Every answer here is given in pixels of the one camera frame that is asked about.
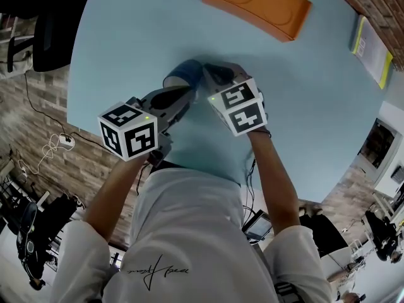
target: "hand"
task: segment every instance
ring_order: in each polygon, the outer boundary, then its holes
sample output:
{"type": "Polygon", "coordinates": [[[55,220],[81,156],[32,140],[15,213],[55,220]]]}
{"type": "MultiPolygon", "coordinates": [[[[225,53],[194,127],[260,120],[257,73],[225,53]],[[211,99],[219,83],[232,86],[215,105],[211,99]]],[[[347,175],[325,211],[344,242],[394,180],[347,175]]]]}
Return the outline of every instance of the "hand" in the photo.
{"type": "Polygon", "coordinates": [[[343,303],[356,303],[360,297],[356,293],[345,293],[341,297],[343,303]]]}

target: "black signature print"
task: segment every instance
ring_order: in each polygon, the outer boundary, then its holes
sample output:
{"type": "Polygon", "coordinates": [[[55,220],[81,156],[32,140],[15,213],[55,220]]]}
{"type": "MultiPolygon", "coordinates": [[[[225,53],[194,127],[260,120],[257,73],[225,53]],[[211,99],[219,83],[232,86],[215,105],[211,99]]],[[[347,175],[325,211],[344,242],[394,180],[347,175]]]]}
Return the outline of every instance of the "black signature print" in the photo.
{"type": "Polygon", "coordinates": [[[164,267],[164,268],[160,268],[159,270],[157,269],[157,265],[160,262],[160,259],[163,257],[163,255],[161,255],[157,262],[156,265],[154,265],[154,268],[152,269],[152,266],[150,265],[148,270],[129,270],[128,274],[131,273],[140,273],[140,274],[147,274],[145,277],[143,277],[143,282],[146,285],[146,288],[150,291],[151,287],[152,287],[152,280],[153,280],[153,276],[155,273],[158,273],[159,271],[165,271],[164,273],[164,277],[167,277],[168,274],[171,273],[186,273],[188,274],[188,269],[183,269],[183,270],[178,270],[177,268],[174,268],[174,265],[172,266],[168,266],[168,267],[164,267]]]}

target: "white wall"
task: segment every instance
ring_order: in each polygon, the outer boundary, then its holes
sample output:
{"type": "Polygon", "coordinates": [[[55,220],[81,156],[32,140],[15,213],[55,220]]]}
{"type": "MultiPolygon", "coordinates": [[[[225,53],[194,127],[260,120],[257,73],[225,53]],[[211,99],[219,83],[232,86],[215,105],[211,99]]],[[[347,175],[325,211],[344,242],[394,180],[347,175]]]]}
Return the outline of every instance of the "white wall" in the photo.
{"type": "Polygon", "coordinates": [[[404,73],[396,71],[392,73],[384,100],[404,110],[404,73]]]}
{"type": "Polygon", "coordinates": [[[381,261],[376,252],[366,258],[366,267],[358,272],[354,292],[366,294],[365,303],[380,303],[404,285],[404,259],[397,264],[381,261]]]}
{"type": "Polygon", "coordinates": [[[0,234],[0,291],[10,303],[49,302],[55,272],[45,265],[43,279],[46,286],[36,291],[29,285],[29,277],[18,259],[16,236],[5,227],[0,234]]]}
{"type": "Polygon", "coordinates": [[[404,73],[391,75],[379,118],[404,135],[404,73]]]}

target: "electrical outlet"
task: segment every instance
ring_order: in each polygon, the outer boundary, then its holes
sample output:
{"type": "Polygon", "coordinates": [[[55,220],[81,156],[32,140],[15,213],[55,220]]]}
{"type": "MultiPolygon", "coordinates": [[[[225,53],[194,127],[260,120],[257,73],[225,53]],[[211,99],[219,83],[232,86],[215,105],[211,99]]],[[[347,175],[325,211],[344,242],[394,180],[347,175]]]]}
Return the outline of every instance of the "electrical outlet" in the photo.
{"type": "Polygon", "coordinates": [[[76,141],[72,136],[66,134],[61,134],[59,137],[59,142],[63,145],[70,146],[71,148],[75,146],[76,141]]]}
{"type": "Polygon", "coordinates": [[[25,177],[28,177],[27,169],[26,169],[25,167],[23,167],[23,168],[21,168],[21,170],[23,171],[22,174],[23,174],[25,177]]]}

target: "white cube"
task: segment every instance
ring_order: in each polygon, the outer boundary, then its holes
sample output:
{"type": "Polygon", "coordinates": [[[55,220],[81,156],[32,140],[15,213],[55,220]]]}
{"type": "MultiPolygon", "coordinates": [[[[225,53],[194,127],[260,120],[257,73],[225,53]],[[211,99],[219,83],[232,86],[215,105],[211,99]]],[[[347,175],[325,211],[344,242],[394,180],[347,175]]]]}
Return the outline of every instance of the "white cube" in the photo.
{"type": "Polygon", "coordinates": [[[98,116],[105,147],[125,161],[158,147],[157,117],[119,102],[98,116]]]}
{"type": "Polygon", "coordinates": [[[267,123],[263,101],[253,78],[211,95],[208,100],[234,136],[267,123]]]}

